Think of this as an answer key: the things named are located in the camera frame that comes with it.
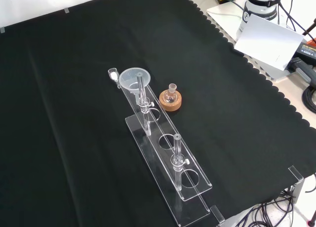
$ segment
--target white card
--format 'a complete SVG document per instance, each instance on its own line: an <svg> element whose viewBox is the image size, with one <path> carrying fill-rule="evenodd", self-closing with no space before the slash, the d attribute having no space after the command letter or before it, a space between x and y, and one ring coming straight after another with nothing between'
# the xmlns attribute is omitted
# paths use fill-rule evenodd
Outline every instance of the white card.
<svg viewBox="0 0 316 227"><path fill-rule="evenodd" d="M284 71L304 36L252 14L235 49Z"/></svg>

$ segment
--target clear acrylic rack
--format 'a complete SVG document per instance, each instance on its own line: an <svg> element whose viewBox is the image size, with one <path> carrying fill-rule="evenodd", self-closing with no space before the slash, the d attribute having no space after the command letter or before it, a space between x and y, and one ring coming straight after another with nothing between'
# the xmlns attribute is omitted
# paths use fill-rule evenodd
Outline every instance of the clear acrylic rack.
<svg viewBox="0 0 316 227"><path fill-rule="evenodd" d="M201 194L212 188L188 146L149 87L150 75L130 68L110 78L126 96L134 115L125 119L179 227L210 214Z"/></svg>

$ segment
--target black tool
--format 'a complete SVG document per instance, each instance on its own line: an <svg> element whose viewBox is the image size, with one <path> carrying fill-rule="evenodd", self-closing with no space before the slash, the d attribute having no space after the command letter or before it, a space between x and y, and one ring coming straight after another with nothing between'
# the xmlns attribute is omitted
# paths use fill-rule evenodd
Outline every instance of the black tool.
<svg viewBox="0 0 316 227"><path fill-rule="evenodd" d="M307 65L300 58L292 58L288 67L310 84L303 92L302 101L306 108L316 114L316 105L313 102L313 94L316 91L316 72L313 70L313 66Z"/></svg>
<svg viewBox="0 0 316 227"><path fill-rule="evenodd" d="M301 43L294 54L294 58L296 57L302 59L309 65L316 66L316 47Z"/></svg>
<svg viewBox="0 0 316 227"><path fill-rule="evenodd" d="M314 29L316 27L316 18L314 20L314 23L306 30L306 32L303 33L303 35L307 35L307 33L311 32L312 29Z"/></svg>
<svg viewBox="0 0 316 227"><path fill-rule="evenodd" d="M316 88L316 72L313 70L313 66L306 64L300 58L292 58L289 68L297 72L312 87Z"/></svg>

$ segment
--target clear plastic funnel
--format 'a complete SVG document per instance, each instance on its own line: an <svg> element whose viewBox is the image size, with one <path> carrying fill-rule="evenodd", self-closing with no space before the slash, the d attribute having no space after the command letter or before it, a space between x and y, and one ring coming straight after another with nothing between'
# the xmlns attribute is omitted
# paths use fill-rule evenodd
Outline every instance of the clear plastic funnel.
<svg viewBox="0 0 316 227"><path fill-rule="evenodd" d="M122 72L119 75L119 83L120 85L126 89L129 90L129 92L133 94L139 94L139 86L137 82L137 73L143 74L143 80L144 80L144 87L147 86L150 82L150 74L148 71L142 69L142 68L130 68L126 69L124 72Z"/></svg>

